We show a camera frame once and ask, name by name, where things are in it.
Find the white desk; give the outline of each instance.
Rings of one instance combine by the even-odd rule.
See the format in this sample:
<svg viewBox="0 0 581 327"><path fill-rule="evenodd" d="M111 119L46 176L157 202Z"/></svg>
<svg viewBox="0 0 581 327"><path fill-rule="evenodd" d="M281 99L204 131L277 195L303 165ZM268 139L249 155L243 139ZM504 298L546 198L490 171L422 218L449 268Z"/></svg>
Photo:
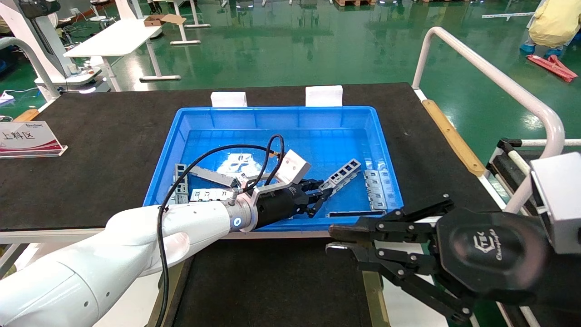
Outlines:
<svg viewBox="0 0 581 327"><path fill-rule="evenodd" d="M105 65L105 69L109 74L109 78L113 84L113 89L115 91L120 91L117 78L113 72L113 69L109 65L109 62L107 61L107 57L124 56L130 54L145 42L145 44L147 44L147 50L149 52L149 57L151 58L151 63L153 64L155 76L143 76L140 77L139 80L179 80L181 76L164 76L159 69L157 57L155 57L155 52L153 51L153 46L149 38L154 35L154 33L157 32L160 28L161 26L144 26L143 19L120 20L115 24L107 27L99 34L93 36L89 40L79 44L71 51L65 52L64 56L68 58L90 56L103 57L103 64Z"/></svg>
<svg viewBox="0 0 581 327"><path fill-rule="evenodd" d="M161 2L161 1L173 1L173 0L154 0L154 1ZM175 14L178 16L180 15L180 5L183 2L185 2L185 0L184 1L173 1ZM193 2L193 0L189 0L189 5L190 5L190 7L192 7L193 24L178 25L178 27L180 28L180 34L181 34L182 40L181 41L172 41L172 42L170 42L171 45L184 45L184 44L199 44L199 43L201 43L200 40L188 40L185 36L184 27L191 27L191 28L210 27L210 24L200 24L199 23L198 14L196 11L196 4Z"/></svg>

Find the yellow clothing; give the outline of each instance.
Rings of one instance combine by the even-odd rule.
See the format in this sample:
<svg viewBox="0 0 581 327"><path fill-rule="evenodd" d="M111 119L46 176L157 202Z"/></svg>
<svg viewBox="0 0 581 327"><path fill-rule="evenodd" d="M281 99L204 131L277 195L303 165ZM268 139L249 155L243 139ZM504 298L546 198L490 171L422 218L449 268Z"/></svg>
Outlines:
<svg viewBox="0 0 581 327"><path fill-rule="evenodd" d="M0 17L0 34L8 34L10 33L10 27L5 20Z"/></svg>
<svg viewBox="0 0 581 327"><path fill-rule="evenodd" d="M556 48L579 31L581 0L546 0L535 12L530 38L539 45Z"/></svg>

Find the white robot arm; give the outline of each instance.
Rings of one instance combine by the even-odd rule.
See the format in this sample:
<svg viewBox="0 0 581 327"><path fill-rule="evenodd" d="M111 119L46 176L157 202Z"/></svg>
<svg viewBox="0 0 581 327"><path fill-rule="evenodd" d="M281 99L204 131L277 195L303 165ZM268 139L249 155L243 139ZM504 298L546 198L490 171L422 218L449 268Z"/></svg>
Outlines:
<svg viewBox="0 0 581 327"><path fill-rule="evenodd" d="M168 206L162 224L167 265L230 232L249 232L296 214L314 215L332 189L319 191L322 180L304 180L309 167L291 150L275 174L278 183L256 187L234 202ZM0 327L94 325L137 277L162 269L158 213L158 206L119 212L99 234L0 280Z"/></svg>
<svg viewBox="0 0 581 327"><path fill-rule="evenodd" d="M171 205L164 218L168 265L194 255L250 212L222 202ZM156 206L120 212L105 230L48 254L0 281L0 326L94 325L139 276L161 270Z"/></svg>

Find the label sign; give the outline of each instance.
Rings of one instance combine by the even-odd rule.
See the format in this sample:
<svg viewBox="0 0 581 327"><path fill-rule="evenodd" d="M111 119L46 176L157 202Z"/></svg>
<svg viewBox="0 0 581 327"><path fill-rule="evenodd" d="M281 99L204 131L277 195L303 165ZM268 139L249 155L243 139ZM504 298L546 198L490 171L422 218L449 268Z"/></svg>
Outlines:
<svg viewBox="0 0 581 327"><path fill-rule="evenodd" d="M0 123L0 158L59 157L67 148L46 122Z"/></svg>

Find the person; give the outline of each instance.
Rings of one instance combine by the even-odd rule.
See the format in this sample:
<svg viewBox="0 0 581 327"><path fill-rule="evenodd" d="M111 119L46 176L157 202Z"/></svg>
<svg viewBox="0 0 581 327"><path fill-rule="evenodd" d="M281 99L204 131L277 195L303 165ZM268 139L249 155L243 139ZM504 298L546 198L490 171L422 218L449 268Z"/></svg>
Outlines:
<svg viewBox="0 0 581 327"><path fill-rule="evenodd" d="M12 36L8 23L2 17L0 17L0 36Z"/></svg>
<svg viewBox="0 0 581 327"><path fill-rule="evenodd" d="M580 0L546 0L535 11L529 38L520 46L521 51L533 54L535 46L539 44L549 48L545 58L550 55L560 56L564 44L579 31L580 19Z"/></svg>

